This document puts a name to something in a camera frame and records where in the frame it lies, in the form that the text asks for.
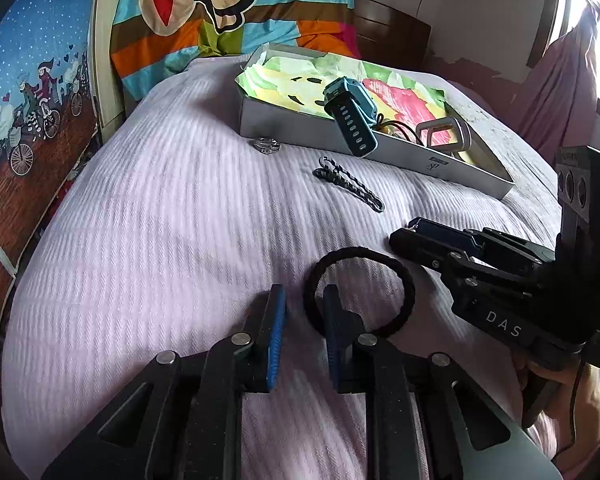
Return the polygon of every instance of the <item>white bedspread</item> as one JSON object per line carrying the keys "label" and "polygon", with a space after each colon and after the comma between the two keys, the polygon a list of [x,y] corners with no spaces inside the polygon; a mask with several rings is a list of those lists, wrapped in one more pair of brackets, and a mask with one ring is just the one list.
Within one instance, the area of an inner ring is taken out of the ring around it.
{"label": "white bedspread", "polygon": [[[302,310],[310,266],[344,246],[388,252],[388,234],[416,216],[554,243],[552,169],[444,80],[411,75],[445,90],[516,186],[499,202],[333,155],[384,199],[377,214],[312,176],[324,152],[283,146],[265,156],[238,136],[237,63],[200,60],[159,84],[85,168],[24,273],[4,346],[2,414],[11,453],[32,479],[155,354],[208,349],[272,283],[288,294],[282,365],[272,394],[245,400],[243,478],[361,479],[364,402],[331,387],[323,340]],[[409,268],[416,306],[392,341],[422,356],[448,352],[519,417],[507,348],[451,314],[435,272]],[[330,277],[369,328],[402,301],[399,280],[376,264],[349,261]]]}

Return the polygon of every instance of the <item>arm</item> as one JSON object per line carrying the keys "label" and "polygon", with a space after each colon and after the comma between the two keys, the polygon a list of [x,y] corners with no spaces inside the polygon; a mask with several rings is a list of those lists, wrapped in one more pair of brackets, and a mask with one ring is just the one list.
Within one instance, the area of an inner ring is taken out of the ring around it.
{"label": "arm", "polygon": [[600,369],[589,364],[582,369],[574,404],[576,439],[573,446],[560,452],[572,442],[571,394],[580,362],[573,362],[560,372],[552,372],[519,356],[514,356],[513,361],[522,388],[526,385],[527,371],[560,383],[560,389],[544,412],[557,423],[558,455],[555,465],[565,473],[584,462],[600,444]]}

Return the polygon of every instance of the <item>pillow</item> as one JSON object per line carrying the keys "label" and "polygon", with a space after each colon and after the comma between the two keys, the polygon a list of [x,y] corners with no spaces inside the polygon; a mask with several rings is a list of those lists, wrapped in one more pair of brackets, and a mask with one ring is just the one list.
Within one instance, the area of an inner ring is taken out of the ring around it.
{"label": "pillow", "polygon": [[196,57],[249,54],[267,42],[353,57],[352,8],[353,0],[119,0],[111,59],[140,100]]}

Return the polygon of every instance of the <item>metal screw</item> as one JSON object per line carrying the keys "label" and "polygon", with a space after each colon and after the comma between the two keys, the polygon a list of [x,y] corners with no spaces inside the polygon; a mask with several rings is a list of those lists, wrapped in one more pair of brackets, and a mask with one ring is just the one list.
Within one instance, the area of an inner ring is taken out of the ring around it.
{"label": "metal screw", "polygon": [[444,368],[445,366],[449,366],[451,359],[449,359],[449,356],[446,354],[433,354],[431,357],[431,362],[436,366]]}
{"label": "metal screw", "polygon": [[158,361],[161,365],[170,365],[176,360],[176,352],[171,350],[165,350],[164,352],[160,352],[155,360]]}
{"label": "metal screw", "polygon": [[238,332],[231,336],[231,342],[236,346],[248,345],[251,342],[251,336],[246,332]]}
{"label": "metal screw", "polygon": [[360,334],[358,336],[358,342],[362,346],[374,346],[378,342],[378,338],[373,334]]}

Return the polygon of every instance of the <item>wooden headboard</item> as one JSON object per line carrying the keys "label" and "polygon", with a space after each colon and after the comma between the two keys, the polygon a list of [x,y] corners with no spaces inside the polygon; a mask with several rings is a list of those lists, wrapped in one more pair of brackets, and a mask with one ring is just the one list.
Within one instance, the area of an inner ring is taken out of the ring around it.
{"label": "wooden headboard", "polygon": [[356,0],[354,25],[362,59],[392,68],[421,70],[430,25],[373,0]]}

